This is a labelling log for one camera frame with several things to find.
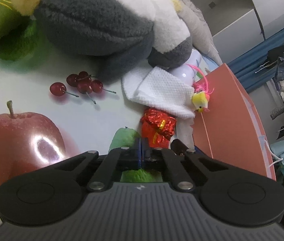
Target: orange box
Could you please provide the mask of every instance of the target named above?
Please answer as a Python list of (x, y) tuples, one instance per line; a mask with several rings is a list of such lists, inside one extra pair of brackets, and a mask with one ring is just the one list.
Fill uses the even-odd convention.
[(194, 144), (213, 159), (276, 180), (258, 112), (226, 64), (207, 76), (209, 112), (196, 113)]

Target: gray ribbed surface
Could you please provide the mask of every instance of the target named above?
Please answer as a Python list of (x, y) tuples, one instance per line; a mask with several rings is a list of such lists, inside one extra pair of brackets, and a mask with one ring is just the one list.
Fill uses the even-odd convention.
[(114, 183), (87, 196), (67, 219), (45, 227), (4, 223), (0, 241), (284, 241), (278, 224), (242, 229), (208, 215), (197, 200), (168, 183)]

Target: white string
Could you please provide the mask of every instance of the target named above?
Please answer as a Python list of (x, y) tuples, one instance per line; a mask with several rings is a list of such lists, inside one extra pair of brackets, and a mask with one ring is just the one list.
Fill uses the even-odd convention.
[(274, 164), (276, 164), (276, 163), (282, 161), (282, 160), (283, 160), (282, 158), (277, 157), (277, 156), (271, 151), (268, 142), (267, 142), (266, 140), (264, 140), (264, 142), (266, 143), (266, 145), (267, 145), (267, 147), (268, 147), (268, 150), (270, 151), (271, 155), (272, 155), (274, 158), (277, 159), (275, 162), (271, 163), (271, 164), (269, 165), (269, 167), (271, 167), (272, 165), (274, 165)]

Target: gray and white plush toy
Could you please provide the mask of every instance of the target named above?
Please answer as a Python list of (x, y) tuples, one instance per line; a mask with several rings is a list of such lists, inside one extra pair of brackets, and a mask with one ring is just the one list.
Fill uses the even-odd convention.
[(111, 82), (142, 59), (178, 67), (190, 56), (190, 32), (172, 0), (11, 0), (22, 15), (34, 15), (61, 50), (102, 56), (98, 77)]

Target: bunch of cherries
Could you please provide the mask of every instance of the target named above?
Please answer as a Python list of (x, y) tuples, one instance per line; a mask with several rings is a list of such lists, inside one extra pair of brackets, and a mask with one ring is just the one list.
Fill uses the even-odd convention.
[[(101, 93), (103, 90), (107, 92), (116, 93), (114, 91), (109, 91), (103, 88), (103, 83), (99, 80), (92, 80), (92, 75), (89, 75), (86, 71), (81, 71), (78, 75), (71, 74), (66, 78), (66, 82), (69, 86), (77, 88), (77, 90), (82, 93), (86, 94), (90, 97), (92, 92)], [(50, 92), (55, 96), (63, 96), (65, 93), (73, 95), (75, 97), (79, 97), (76, 94), (72, 94), (67, 92), (66, 86), (63, 83), (53, 83), (50, 86)], [(96, 104), (96, 101), (90, 97), (91, 101)]]

